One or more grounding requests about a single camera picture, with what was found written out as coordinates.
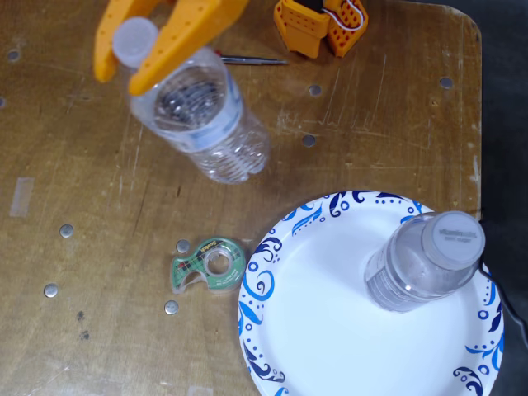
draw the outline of white paper plate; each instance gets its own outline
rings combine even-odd
[[[410,313],[370,301],[366,260],[403,222],[431,211],[373,191],[294,210],[264,237],[238,300],[244,359],[261,394],[481,396],[497,378],[502,306],[477,272]]]

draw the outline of upright water bottle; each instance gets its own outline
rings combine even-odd
[[[130,18],[115,33],[112,49],[135,72],[157,37],[151,21]],[[130,97],[130,110],[216,182],[242,183],[266,166],[269,134],[244,105],[222,59],[207,47],[149,92]]]
[[[421,214],[370,259],[367,290],[380,307],[398,312],[446,297],[473,277],[484,244],[482,227],[464,212]]]

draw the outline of table surface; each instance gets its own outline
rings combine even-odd
[[[481,44],[466,15],[370,1],[346,58],[324,44],[307,60],[281,43],[274,1],[250,2],[214,47],[290,65],[230,67],[272,152],[262,174],[224,186],[130,116],[122,79],[95,82],[105,5],[0,6],[0,394],[256,395],[237,293],[200,283],[177,296],[178,314],[163,310],[179,239],[195,248],[221,235],[251,252],[297,205],[353,189],[479,213]],[[20,58],[8,61],[10,50]],[[50,282],[59,294],[46,299]]]

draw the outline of white bottle cap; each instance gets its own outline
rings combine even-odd
[[[427,256],[446,270],[472,266],[482,255],[486,237],[479,222],[459,211],[431,219],[423,229],[422,246]]]
[[[147,18],[126,20],[114,34],[112,49],[118,60],[129,68],[139,68],[158,38],[158,28]]]

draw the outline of metal rivet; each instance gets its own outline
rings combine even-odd
[[[451,89],[453,87],[453,80],[448,77],[443,77],[440,79],[440,86],[444,89]]]
[[[176,250],[179,253],[187,253],[191,249],[191,243],[186,239],[180,239],[176,244]]]
[[[55,283],[50,283],[44,288],[44,295],[53,299],[59,293],[59,287]]]
[[[303,137],[303,145],[305,147],[313,147],[315,145],[315,136],[307,134]]]
[[[18,59],[20,59],[20,52],[18,49],[12,49],[7,53],[7,60],[9,62],[16,62]]]
[[[167,315],[177,314],[179,308],[180,307],[178,303],[174,301],[173,299],[165,303],[165,313]]]
[[[319,85],[312,85],[309,88],[310,95],[312,95],[313,97],[318,97],[319,95],[321,95],[322,91],[323,89],[321,89]]]
[[[63,238],[69,238],[73,235],[73,226],[70,224],[65,224],[60,228],[60,235]]]

